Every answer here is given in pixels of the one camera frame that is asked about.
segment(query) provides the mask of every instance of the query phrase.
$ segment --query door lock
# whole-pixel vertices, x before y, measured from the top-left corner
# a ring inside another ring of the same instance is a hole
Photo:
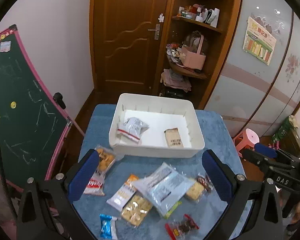
[[[159,34],[160,34],[160,24],[155,25],[155,29],[148,29],[148,31],[154,31],[154,39],[158,40],[159,39]]]

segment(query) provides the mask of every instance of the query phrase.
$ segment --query cable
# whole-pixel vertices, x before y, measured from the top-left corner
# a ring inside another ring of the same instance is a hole
[[[7,185],[6,176],[4,174],[3,163],[2,163],[1,148],[0,148],[0,179],[1,179],[1,184],[2,184],[3,191],[4,191],[4,195],[6,196],[8,206],[11,210],[12,216],[13,216],[14,220],[17,221],[17,217],[18,217],[17,212],[13,206],[12,200],[8,193],[8,185]]]

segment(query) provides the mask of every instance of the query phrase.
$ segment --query blue wrapper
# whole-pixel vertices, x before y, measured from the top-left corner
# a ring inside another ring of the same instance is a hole
[[[117,217],[100,214],[101,220],[101,234],[100,236],[106,239],[118,240],[117,232],[115,230],[115,221]]]

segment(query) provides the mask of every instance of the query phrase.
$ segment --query blue gripper pad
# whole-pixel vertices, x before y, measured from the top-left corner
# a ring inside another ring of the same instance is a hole
[[[275,152],[275,149],[269,148],[261,143],[256,143],[254,145],[254,150],[269,158],[276,158],[278,156],[277,153]]]
[[[210,177],[220,199],[229,203],[234,196],[235,189],[223,171],[227,165],[223,164],[212,150],[206,150],[202,154],[202,166]]]
[[[75,164],[77,166],[74,165],[71,167],[72,170],[70,169],[67,172],[67,177],[68,174],[72,177],[68,185],[68,200],[70,203],[80,199],[99,164],[99,154],[96,150],[90,149],[86,156],[86,158],[83,157],[79,163]]]

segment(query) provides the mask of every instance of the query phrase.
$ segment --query wooden cabinet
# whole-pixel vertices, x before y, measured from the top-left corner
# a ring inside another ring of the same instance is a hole
[[[179,7],[201,4],[206,8],[220,10],[218,25],[216,28],[194,20],[176,17]],[[188,93],[190,100],[196,109],[203,109],[218,80],[221,69],[226,61],[234,32],[239,17],[241,0],[168,0],[165,11],[165,23],[163,26],[159,57],[157,62],[156,77],[153,94],[158,95],[160,76],[164,68],[172,68],[175,72],[188,76],[192,85],[192,91]],[[183,69],[166,56],[166,44],[182,43],[186,35],[193,31],[200,31],[209,42],[207,58],[200,74]]]

